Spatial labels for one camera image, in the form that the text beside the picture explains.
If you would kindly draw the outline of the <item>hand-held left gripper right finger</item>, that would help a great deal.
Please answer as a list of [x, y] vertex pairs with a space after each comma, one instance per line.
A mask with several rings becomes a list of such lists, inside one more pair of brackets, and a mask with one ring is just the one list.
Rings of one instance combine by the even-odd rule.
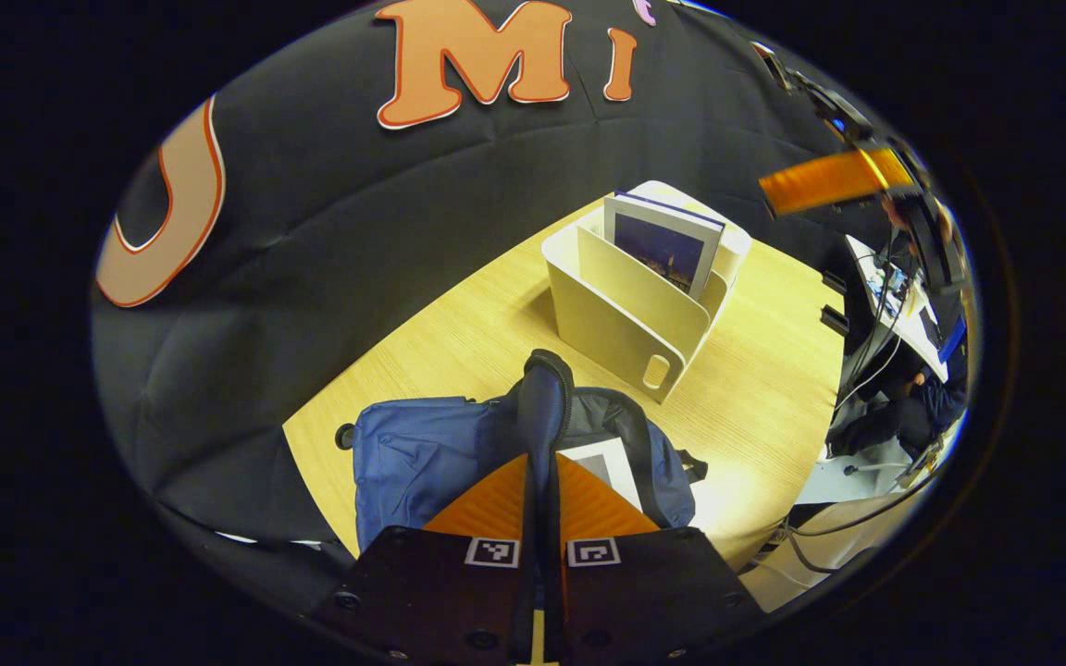
[[551, 662], [697, 662], [762, 624], [699, 527], [660, 527], [580, 462], [554, 462]]

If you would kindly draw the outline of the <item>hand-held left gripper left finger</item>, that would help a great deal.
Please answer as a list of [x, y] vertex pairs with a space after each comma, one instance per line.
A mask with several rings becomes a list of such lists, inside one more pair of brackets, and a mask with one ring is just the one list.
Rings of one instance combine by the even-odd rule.
[[526, 662], [536, 628], [536, 485], [527, 455], [426, 526], [384, 527], [310, 614], [387, 662]]

